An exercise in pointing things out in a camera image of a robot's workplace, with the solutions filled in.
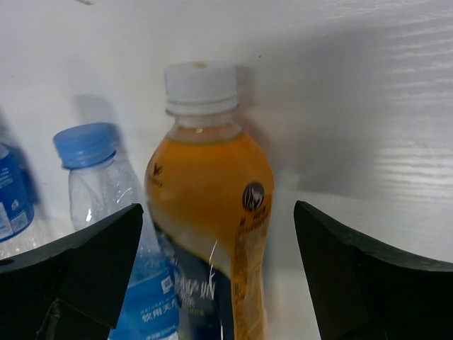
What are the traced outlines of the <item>orange juice bottle white cap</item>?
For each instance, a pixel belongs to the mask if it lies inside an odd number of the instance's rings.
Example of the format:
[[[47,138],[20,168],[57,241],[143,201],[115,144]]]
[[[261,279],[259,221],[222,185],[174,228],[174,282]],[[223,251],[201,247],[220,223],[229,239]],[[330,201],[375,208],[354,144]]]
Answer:
[[[168,66],[164,80],[174,123],[144,182],[174,270],[180,337],[264,339],[262,267],[275,181],[236,121],[236,69],[184,62]]]

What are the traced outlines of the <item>clear bottle blue cap label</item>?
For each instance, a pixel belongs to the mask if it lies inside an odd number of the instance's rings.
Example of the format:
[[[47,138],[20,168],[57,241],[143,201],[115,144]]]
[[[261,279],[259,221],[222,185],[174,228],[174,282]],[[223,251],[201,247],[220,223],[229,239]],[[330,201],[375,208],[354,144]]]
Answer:
[[[111,123],[67,128],[53,137],[68,171],[76,231],[104,227],[95,298],[112,313],[109,339],[177,339],[174,280],[146,209],[139,180]]]

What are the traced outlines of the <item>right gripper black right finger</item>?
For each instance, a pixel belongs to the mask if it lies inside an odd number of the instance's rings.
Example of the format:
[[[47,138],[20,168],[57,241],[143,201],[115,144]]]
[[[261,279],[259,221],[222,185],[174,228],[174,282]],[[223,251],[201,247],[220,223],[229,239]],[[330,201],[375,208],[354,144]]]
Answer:
[[[303,201],[294,224],[322,339],[452,338],[452,263],[385,244]]]

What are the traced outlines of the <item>clear bottle dark blue label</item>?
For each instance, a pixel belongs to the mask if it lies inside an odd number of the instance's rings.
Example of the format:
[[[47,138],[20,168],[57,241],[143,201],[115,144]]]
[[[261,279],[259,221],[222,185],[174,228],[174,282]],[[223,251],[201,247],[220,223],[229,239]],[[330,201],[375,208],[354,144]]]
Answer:
[[[1,259],[52,241],[52,230],[35,214],[32,194],[16,155],[1,145]]]

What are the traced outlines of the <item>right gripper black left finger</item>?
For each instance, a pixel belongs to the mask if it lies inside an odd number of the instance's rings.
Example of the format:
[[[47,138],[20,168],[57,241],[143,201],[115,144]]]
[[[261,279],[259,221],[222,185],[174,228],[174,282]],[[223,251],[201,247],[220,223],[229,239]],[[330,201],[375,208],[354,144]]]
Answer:
[[[2,339],[107,339],[142,231],[139,204],[1,261]]]

